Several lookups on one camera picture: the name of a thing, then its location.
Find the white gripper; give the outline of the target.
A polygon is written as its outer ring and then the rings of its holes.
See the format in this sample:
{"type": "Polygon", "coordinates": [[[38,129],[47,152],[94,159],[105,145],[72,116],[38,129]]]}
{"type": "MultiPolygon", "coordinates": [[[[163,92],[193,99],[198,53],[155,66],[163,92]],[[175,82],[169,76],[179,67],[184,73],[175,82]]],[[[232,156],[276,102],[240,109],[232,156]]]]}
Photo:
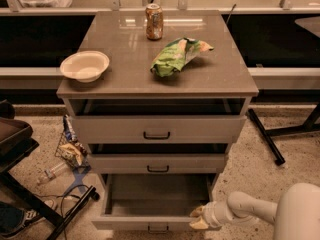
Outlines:
{"type": "Polygon", "coordinates": [[[218,228],[234,220],[234,214],[230,210],[226,201],[214,201],[207,203],[204,207],[199,206],[191,213],[191,217],[197,217],[189,223],[195,230],[205,230],[208,228],[218,228]]]}

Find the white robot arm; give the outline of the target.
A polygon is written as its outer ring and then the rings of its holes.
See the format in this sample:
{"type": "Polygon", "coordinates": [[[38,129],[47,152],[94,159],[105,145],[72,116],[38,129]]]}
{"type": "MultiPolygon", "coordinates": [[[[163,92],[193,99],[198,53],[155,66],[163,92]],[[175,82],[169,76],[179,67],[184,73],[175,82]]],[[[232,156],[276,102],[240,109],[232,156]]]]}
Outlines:
{"type": "Polygon", "coordinates": [[[274,226],[273,240],[320,240],[320,187],[294,184],[278,203],[236,191],[224,201],[195,208],[190,216],[189,225],[195,230],[224,224],[247,226],[262,219],[274,226]]]}

